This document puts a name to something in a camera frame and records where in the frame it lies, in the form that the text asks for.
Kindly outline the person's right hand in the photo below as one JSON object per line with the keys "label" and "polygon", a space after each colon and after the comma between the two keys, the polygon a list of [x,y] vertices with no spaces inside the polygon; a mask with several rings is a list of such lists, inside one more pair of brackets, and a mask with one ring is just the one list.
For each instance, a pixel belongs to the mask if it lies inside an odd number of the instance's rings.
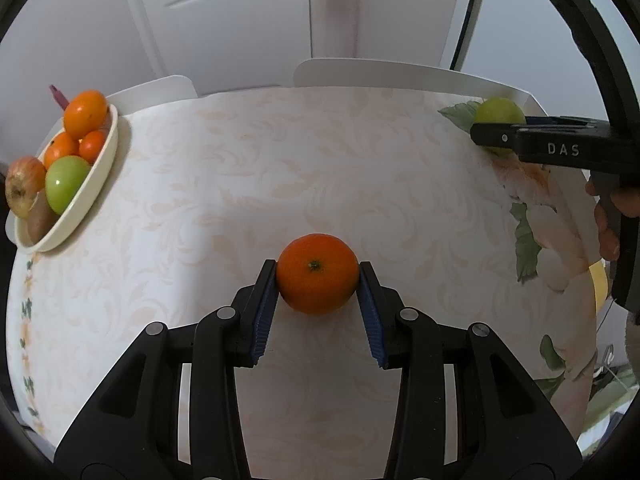
{"label": "person's right hand", "polygon": [[[640,192],[638,190],[614,191],[612,201],[624,216],[639,217]],[[620,256],[620,240],[608,226],[608,216],[600,203],[594,207],[594,221],[598,229],[601,257],[608,261],[616,261]]]}

